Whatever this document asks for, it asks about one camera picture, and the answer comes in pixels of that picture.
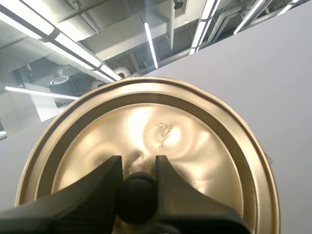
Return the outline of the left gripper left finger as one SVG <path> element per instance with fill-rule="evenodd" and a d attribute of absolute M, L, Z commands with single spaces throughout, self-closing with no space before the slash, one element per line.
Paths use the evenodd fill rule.
<path fill-rule="evenodd" d="M 122 160 L 112 156 L 70 186 L 0 214 L 2 234 L 110 234 Z"/>

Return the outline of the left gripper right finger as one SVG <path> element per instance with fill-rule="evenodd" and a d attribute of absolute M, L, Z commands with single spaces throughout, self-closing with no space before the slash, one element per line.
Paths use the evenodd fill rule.
<path fill-rule="evenodd" d="M 150 234 L 248 234 L 233 208 L 186 182 L 166 156 L 156 156 L 156 180 L 148 189 L 148 212 L 157 215 Z"/>

